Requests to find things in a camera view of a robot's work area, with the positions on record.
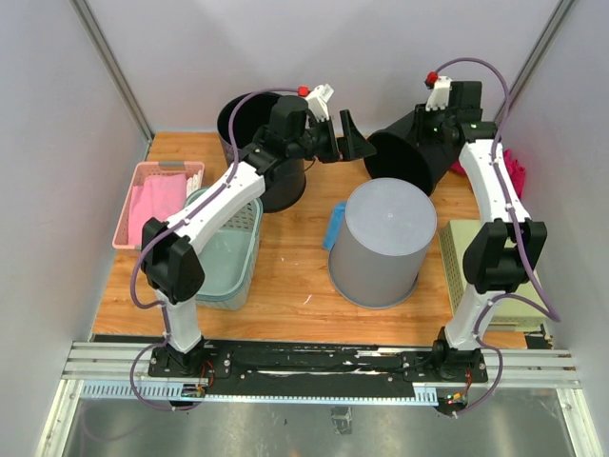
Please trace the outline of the dark blue plastic bin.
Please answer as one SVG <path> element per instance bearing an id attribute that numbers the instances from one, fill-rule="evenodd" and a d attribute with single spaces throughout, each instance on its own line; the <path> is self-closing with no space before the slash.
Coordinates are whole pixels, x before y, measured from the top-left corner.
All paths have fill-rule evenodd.
<path id="1" fill-rule="evenodd" d="M 261 200 L 265 213 L 279 212 L 294 205 L 304 194 L 306 186 L 305 162 L 303 159 L 287 158 L 279 140 L 273 138 L 266 127 L 273 107 L 281 95 L 266 91 L 247 100 L 234 116 L 232 128 L 230 115 L 246 95 L 228 102 L 217 118 L 217 130 L 221 140 L 226 164 L 233 163 L 233 148 L 229 133 L 232 131 L 241 159 L 253 159 L 271 153 L 278 162 L 265 173 L 265 193 Z"/>

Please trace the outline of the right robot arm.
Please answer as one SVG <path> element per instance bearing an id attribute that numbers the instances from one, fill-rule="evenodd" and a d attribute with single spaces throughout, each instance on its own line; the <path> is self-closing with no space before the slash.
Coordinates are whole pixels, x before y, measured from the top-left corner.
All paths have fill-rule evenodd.
<path id="1" fill-rule="evenodd" d="M 483 336 L 502 299 L 520 285 L 538 282 L 534 268 L 547 238 L 543 222 L 532 220 L 510 180 L 501 134 L 481 119 L 481 83 L 428 75 L 427 101 L 415 109 L 416 145 L 438 147 L 464 168 L 477 201 L 481 227 L 464 252 L 466 287 L 449 323 L 411 374 L 445 382 L 483 382 Z"/>

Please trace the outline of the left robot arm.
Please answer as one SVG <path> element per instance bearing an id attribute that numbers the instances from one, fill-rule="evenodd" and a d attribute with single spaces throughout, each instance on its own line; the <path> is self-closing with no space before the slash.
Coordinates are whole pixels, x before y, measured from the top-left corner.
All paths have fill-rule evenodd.
<path id="1" fill-rule="evenodd" d="M 252 140 L 236 147 L 225 174 L 194 202 L 165 221 L 150 218 L 143 226 L 136 270 L 143 272 L 160 308 L 165 340 L 155 359 L 167 360 L 165 374 L 198 375 L 210 362 L 197 323 L 196 295 L 206 274 L 199 255 L 215 233 L 240 209 L 261 197 L 290 173 L 290 162 L 350 162 L 375 154 L 372 144 L 340 113 L 342 136 L 336 136 L 323 95 L 306 97 L 283 89 L 268 120 Z"/>

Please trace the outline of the grey plastic bin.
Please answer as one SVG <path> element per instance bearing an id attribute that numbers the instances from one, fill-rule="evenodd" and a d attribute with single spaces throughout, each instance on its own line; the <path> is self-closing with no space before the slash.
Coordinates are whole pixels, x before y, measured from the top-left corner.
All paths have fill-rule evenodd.
<path id="1" fill-rule="evenodd" d="M 393 308 L 414 292 L 437 229 L 437 212 L 418 187 L 378 178 L 346 201 L 328 274 L 346 300 L 370 309 Z"/>

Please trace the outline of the teal plastic basket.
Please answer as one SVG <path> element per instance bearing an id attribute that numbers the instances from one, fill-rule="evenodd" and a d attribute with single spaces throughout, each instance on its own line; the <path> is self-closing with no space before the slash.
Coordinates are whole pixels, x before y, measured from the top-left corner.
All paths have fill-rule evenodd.
<path id="1" fill-rule="evenodd" d="M 199 254 L 206 279 L 195 296 L 202 308 L 236 311 L 247 302 L 260 247 L 263 205 L 252 200 L 233 215 Z"/>

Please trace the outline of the black ribbed plastic bin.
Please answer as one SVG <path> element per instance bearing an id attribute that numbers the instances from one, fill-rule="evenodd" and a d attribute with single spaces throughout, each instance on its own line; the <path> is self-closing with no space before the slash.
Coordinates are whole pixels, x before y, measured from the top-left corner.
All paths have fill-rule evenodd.
<path id="1" fill-rule="evenodd" d="M 372 179 L 401 179 L 430 196 L 457 161 L 459 150 L 438 139 L 435 132 L 418 140 L 415 118 L 411 111 L 371 134 L 367 140 L 376 154 L 366 157 L 364 165 Z"/>

